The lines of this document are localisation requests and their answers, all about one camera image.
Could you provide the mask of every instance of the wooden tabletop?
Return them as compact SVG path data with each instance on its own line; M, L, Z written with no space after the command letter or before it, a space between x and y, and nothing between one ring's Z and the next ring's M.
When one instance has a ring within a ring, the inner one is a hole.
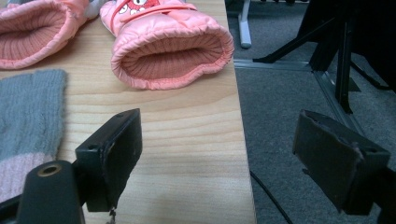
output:
M227 27L223 0L190 0ZM0 78L62 68L64 138L58 159L113 115L140 108L143 153L120 197L117 223L255 223L248 158L233 64L172 91L142 91L110 69L114 36L100 19L84 24L58 53ZM104 224L108 213L88 213Z

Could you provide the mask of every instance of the carpeted floor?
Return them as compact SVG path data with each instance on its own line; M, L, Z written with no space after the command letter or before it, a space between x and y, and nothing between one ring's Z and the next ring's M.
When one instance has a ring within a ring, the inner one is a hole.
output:
M260 58L291 41L298 33L306 3L252 1L249 11L251 49L240 47L237 14L243 1L226 1L235 59ZM307 43L282 60L309 61L315 48ZM359 55L353 60L380 80ZM336 71L336 62L329 68ZM310 72L236 68L250 170L272 192L293 223L376 223L374 207L368 217L339 214L321 189L291 153L301 109L333 117L331 108ZM393 155L389 167L396 170L396 94L379 91L351 70L361 91L350 93L354 116L366 136ZM286 223L262 188L252 179L258 223Z

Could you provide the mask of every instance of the pink mitten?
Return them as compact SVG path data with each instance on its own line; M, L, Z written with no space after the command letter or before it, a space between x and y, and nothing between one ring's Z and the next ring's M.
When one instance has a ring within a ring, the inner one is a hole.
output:
M27 67L63 48L85 21L97 16L102 6L96 6L95 15L97 4L33 0L0 9L0 69Z
M114 74L138 89L187 86L233 56L228 30L180 0L117 0L105 3L100 15L116 37Z

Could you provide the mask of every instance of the tripod leg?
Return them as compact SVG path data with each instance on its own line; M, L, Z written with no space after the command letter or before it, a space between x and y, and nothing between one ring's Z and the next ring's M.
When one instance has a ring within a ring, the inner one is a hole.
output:
M297 36L293 40L291 40L288 44L284 45L280 49L270 53L266 57L253 59L254 63L274 63L283 56L289 54L290 52L294 51L295 49L299 48L301 45L309 41L313 36L322 33L326 30L333 22L333 19L330 19L326 22L323 22L319 27L314 29L311 32L308 32L305 35Z
M352 21L345 22L342 31L342 41L338 50L337 80L335 85L335 98L347 114L352 114L348 100L352 29Z

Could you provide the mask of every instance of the red cartoon face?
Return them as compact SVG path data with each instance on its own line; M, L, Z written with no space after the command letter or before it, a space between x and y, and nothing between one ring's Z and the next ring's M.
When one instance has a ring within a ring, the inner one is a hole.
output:
M120 9L120 14L125 13L130 9L130 13L133 15L136 12L143 11L149 7L158 6L159 4L158 0L131 0L127 5Z

